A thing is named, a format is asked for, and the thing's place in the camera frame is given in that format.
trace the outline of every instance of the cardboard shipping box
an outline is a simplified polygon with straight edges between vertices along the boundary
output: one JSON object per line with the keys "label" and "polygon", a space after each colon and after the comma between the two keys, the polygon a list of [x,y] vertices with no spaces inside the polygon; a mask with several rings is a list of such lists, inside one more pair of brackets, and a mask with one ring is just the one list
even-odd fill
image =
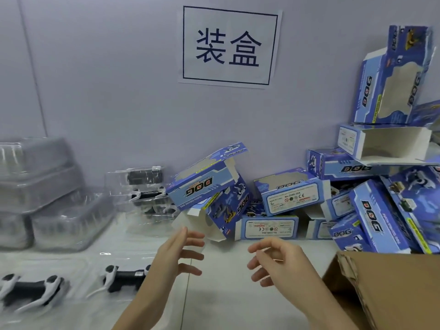
{"label": "cardboard shipping box", "polygon": [[324,283],[360,330],[438,329],[440,257],[339,251]]}

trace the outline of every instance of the hand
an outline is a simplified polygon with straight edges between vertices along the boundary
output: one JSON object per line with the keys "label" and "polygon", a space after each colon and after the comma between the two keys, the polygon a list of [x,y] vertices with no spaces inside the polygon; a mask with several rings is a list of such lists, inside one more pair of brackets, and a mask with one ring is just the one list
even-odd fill
{"label": "hand", "polygon": [[314,329],[356,329],[310,263],[302,248],[280,238],[265,238],[248,251],[256,256],[247,264],[262,287],[275,286],[302,311]]}
{"label": "hand", "polygon": [[184,250],[186,245],[203,247],[204,234],[181,228],[158,249],[150,270],[138,294],[113,330],[151,329],[162,317],[168,296],[176,277],[181,273],[201,275],[195,266],[180,263],[180,258],[202,261],[205,256],[193,250]]}

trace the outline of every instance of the product label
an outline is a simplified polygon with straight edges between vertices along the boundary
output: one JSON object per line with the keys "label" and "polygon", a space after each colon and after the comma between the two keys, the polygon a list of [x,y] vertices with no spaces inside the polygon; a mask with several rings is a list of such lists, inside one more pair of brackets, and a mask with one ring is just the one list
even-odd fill
{"label": "product label", "polygon": [[319,200],[319,193],[318,185],[315,183],[267,197],[271,214],[294,209],[317,200]]}
{"label": "product label", "polygon": [[347,214],[355,210],[355,208],[350,202],[349,194],[345,194],[342,197],[333,199],[331,203],[333,205],[334,212],[337,216],[343,216],[344,214]]}
{"label": "product label", "polygon": [[331,238],[331,235],[330,235],[330,232],[329,232],[329,228],[327,226],[327,222],[326,221],[323,221],[319,225],[317,238]]}
{"label": "product label", "polygon": [[276,236],[291,238],[294,234],[294,220],[258,220],[248,221],[245,227],[246,238]]}
{"label": "product label", "polygon": [[355,152],[356,138],[356,131],[341,127],[338,137],[338,146],[345,149],[350,155],[353,155]]}

